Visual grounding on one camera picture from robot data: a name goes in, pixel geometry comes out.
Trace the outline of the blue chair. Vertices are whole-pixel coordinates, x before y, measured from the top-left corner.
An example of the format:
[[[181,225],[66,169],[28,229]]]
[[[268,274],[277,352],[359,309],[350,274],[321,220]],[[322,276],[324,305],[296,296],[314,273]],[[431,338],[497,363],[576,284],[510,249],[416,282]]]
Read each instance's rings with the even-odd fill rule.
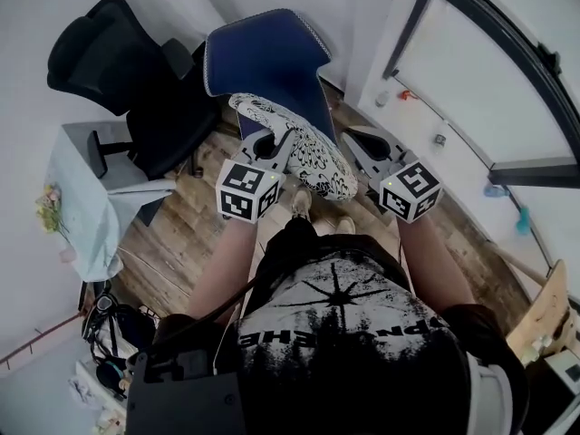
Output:
[[[315,29],[290,9],[226,24],[205,42],[203,76],[212,97],[252,93],[302,116],[335,141],[319,69],[332,54]]]

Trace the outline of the white patterned cloth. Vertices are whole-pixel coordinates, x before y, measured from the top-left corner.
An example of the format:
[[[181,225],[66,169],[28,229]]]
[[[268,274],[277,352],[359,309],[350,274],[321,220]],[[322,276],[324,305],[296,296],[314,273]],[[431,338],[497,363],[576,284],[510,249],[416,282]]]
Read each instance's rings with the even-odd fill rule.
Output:
[[[285,169],[313,193],[332,201],[350,200],[358,181],[337,145],[304,117],[252,93],[235,93],[228,104],[242,117],[271,131],[275,143],[286,132],[295,133]]]

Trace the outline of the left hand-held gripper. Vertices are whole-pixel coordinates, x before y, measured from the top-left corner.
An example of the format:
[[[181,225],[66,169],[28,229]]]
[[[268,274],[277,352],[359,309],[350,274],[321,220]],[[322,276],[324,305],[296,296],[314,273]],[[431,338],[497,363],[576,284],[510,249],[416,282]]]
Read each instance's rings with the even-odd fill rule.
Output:
[[[217,178],[217,211],[225,217],[258,221],[278,201],[295,130],[288,130],[275,148],[268,129],[245,137],[233,159],[226,159]]]

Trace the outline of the person's right forearm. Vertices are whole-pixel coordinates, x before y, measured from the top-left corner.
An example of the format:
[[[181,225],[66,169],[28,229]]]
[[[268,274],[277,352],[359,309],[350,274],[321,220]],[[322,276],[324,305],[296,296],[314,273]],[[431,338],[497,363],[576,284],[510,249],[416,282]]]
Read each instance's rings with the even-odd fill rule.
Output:
[[[438,314],[455,305],[474,304],[466,277],[430,217],[413,223],[399,219],[397,225],[416,296]]]

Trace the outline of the black and teal headgear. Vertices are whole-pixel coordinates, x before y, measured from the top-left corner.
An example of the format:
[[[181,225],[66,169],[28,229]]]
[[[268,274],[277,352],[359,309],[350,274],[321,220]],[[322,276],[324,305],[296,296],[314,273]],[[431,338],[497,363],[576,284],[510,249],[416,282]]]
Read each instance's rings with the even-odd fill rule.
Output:
[[[117,393],[123,393],[121,380],[124,378],[124,372],[117,363],[112,361],[99,363],[96,367],[96,376],[104,387]]]

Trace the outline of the wooden table leg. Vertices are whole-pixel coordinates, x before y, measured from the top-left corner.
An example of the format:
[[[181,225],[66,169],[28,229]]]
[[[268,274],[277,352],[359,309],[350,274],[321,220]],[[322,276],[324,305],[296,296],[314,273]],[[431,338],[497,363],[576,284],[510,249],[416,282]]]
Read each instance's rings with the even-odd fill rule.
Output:
[[[486,245],[490,251],[495,253],[497,256],[501,257],[505,263],[514,266],[516,269],[518,269],[527,277],[529,277],[531,280],[533,280],[536,284],[543,287],[547,283],[547,277],[545,275],[542,275],[532,267],[526,265],[516,257],[510,255],[508,251],[502,249],[497,244],[488,241]]]

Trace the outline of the black chest-mounted device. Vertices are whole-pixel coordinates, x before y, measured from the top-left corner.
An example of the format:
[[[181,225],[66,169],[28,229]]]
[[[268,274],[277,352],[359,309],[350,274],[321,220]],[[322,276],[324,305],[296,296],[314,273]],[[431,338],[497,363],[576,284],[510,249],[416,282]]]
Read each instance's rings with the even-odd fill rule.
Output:
[[[162,360],[140,353],[125,435],[247,435],[237,374],[214,374],[203,350]]]

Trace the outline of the person's black trousers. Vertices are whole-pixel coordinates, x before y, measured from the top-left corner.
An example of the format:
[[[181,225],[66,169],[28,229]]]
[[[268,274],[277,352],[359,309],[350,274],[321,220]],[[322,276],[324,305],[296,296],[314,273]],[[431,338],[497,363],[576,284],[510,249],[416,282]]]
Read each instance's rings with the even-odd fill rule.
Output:
[[[302,217],[292,218],[270,239],[257,267],[256,277],[265,276],[274,280],[308,262],[337,254],[349,256],[359,264],[369,259],[380,266],[382,276],[409,289],[409,280],[401,265],[374,238],[348,234],[318,236],[312,223]]]

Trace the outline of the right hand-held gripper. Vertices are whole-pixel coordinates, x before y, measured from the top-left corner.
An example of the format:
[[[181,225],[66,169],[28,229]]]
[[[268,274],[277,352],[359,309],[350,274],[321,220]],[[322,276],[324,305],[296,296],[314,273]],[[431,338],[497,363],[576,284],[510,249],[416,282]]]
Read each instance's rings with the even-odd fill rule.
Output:
[[[378,194],[380,208],[413,223],[437,205],[442,195],[437,175],[387,130],[351,127],[342,138],[359,169],[378,173],[370,187]],[[385,158],[399,159],[385,165]]]

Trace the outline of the person's left forearm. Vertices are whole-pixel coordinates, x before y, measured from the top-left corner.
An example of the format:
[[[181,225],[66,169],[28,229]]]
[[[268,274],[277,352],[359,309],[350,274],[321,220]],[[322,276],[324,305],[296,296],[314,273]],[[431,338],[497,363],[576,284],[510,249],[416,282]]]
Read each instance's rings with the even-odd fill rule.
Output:
[[[189,298],[189,316],[206,316],[247,284],[256,238],[257,225],[234,218],[226,223]]]

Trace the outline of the white cabinet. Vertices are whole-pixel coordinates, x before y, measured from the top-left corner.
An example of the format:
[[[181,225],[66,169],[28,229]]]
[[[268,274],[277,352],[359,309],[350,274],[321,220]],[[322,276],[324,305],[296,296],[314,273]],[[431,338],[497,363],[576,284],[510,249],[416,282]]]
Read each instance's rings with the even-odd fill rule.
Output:
[[[68,380],[68,384],[77,404],[97,416],[92,426],[92,435],[126,435],[127,403],[100,383],[96,364],[90,357],[75,363],[74,376]]]

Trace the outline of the person's left shoe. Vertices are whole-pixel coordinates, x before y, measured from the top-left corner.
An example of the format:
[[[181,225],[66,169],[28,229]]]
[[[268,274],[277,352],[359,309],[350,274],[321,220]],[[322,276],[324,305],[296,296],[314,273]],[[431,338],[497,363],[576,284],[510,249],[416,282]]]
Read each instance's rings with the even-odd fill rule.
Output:
[[[294,194],[291,212],[292,218],[302,218],[311,221],[312,194],[306,187],[299,187]]]

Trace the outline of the light green tablecloth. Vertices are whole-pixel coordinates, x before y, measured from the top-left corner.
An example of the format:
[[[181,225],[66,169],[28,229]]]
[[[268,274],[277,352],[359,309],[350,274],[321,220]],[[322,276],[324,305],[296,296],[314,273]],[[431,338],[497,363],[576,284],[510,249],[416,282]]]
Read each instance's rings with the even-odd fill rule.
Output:
[[[64,124],[58,130],[45,182],[62,192],[64,234],[75,252],[72,266],[82,281],[101,282],[123,268],[118,246],[141,207],[169,196],[171,179],[147,178],[125,152],[105,158],[98,178],[90,166],[88,139],[96,131],[103,144],[130,139],[123,121]]]

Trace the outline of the black window frame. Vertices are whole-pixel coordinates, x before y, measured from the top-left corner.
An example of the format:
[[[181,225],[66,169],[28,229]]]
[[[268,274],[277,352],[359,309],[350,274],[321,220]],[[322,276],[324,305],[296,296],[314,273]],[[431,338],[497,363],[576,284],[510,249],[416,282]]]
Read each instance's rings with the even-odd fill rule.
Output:
[[[415,0],[406,24],[382,73],[388,79],[397,70],[397,63],[430,0]],[[490,0],[445,0],[463,13],[490,37],[531,81],[573,153],[570,164],[540,163],[496,164],[488,174],[491,183],[504,186],[580,189],[580,111],[559,79],[559,54],[549,52],[541,44],[532,44]]]

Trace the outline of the person's black white printed shirt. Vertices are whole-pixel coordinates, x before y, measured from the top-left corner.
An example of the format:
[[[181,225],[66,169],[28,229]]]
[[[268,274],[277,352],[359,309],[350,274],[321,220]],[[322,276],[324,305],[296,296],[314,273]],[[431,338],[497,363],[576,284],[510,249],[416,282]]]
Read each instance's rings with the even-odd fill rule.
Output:
[[[238,375],[248,435],[466,435],[472,363],[504,371],[520,432],[527,378],[487,307],[436,313],[391,256],[359,250],[259,274],[216,362]]]

